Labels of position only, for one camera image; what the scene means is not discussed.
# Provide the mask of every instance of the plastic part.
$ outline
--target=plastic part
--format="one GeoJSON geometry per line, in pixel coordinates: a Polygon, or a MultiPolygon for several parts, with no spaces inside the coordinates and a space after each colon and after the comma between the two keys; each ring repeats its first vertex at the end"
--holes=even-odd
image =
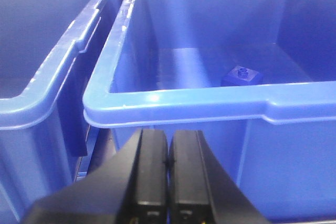
{"type": "Polygon", "coordinates": [[[148,223],[142,215],[153,212],[159,217],[152,223],[165,223],[166,154],[162,131],[137,130],[86,178],[37,200],[22,224],[118,224],[134,218],[148,223]]]}
{"type": "Polygon", "coordinates": [[[258,71],[236,66],[221,81],[221,86],[244,86],[261,84],[262,74],[258,71]]]}

